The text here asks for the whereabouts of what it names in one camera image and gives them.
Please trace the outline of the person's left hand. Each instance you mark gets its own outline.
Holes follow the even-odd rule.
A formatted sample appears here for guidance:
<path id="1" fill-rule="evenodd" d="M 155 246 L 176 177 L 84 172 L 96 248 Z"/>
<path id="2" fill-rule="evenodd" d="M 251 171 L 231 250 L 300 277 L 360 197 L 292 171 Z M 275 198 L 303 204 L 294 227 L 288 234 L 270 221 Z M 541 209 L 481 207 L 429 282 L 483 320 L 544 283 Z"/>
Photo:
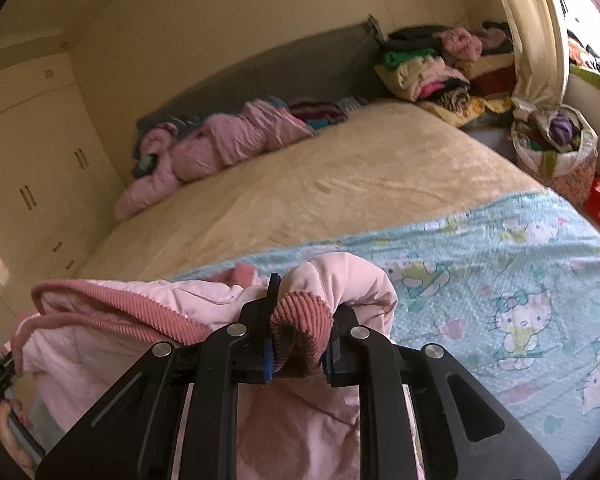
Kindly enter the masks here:
<path id="1" fill-rule="evenodd" d="M 12 414 L 12 407 L 9 402 L 3 400 L 0 402 L 0 441 L 8 455 L 31 479 L 34 478 L 36 466 L 31 456 L 18 443 L 15 434 L 9 428 L 9 415 Z"/>

